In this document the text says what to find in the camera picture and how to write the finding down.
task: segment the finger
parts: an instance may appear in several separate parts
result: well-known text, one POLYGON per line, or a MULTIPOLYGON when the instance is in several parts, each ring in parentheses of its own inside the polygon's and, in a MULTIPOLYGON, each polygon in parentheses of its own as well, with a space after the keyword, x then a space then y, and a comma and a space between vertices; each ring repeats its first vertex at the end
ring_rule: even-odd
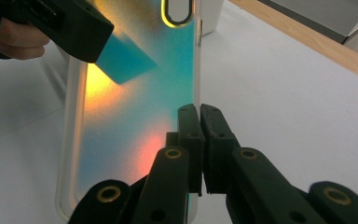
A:
POLYGON ((27 60, 41 57, 45 53, 45 48, 18 48, 0 42, 0 52, 13 59, 27 60))
POLYGON ((49 38, 32 24, 17 24, 2 18, 0 42, 18 48, 36 48, 45 46, 49 38))

